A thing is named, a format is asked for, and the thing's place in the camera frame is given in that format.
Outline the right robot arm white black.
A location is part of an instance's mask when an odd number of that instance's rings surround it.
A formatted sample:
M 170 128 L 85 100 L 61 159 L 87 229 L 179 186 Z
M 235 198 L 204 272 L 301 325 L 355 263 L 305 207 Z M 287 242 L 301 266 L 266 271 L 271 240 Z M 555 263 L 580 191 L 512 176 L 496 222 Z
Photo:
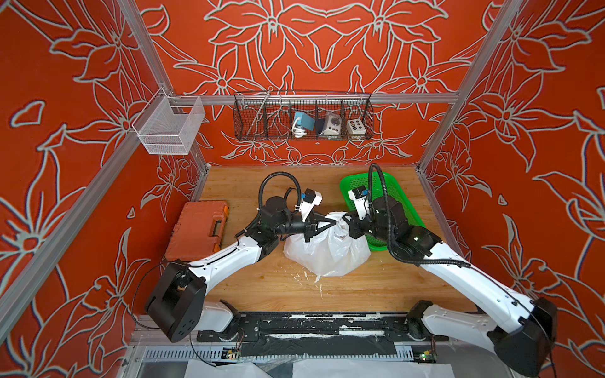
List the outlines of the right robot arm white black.
M 348 196 L 354 204 L 346 220 L 351 237 L 373 236 L 386 243 L 395 260 L 441 278 L 479 308 L 464 313 L 427 300 L 417 302 L 406 315 L 412 339 L 438 335 L 461 340 L 493 352 L 522 376 L 539 376 L 556 341 L 558 314 L 552 302 L 507 287 L 427 228 L 410 225 L 403 205 L 392 196 L 372 199 L 364 187 Z

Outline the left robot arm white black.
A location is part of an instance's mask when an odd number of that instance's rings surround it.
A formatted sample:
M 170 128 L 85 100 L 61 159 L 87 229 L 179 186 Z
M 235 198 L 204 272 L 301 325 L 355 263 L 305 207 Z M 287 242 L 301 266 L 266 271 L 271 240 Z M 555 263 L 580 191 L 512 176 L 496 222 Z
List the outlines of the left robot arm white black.
M 207 302 L 206 295 L 241 269 L 270 255 L 287 236 L 305 242 L 337 224 L 304 202 L 303 211 L 288 208 L 274 196 L 258 209 L 255 219 L 236 235 L 236 242 L 191 263 L 170 262 L 149 297 L 145 310 L 167 339 L 176 343 L 192 332 L 216 332 L 230 339 L 239 313 L 225 301 Z

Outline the white printed plastic bag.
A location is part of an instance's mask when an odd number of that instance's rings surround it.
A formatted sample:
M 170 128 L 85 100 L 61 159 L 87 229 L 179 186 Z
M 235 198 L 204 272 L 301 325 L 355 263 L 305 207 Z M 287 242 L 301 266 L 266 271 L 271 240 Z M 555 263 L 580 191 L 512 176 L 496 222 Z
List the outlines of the white printed plastic bag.
M 365 236 L 353 239 L 345 212 L 326 216 L 335 221 L 326 231 L 306 242 L 303 235 L 285 241 L 285 257 L 297 262 L 318 277 L 343 277 L 363 265 L 371 255 Z

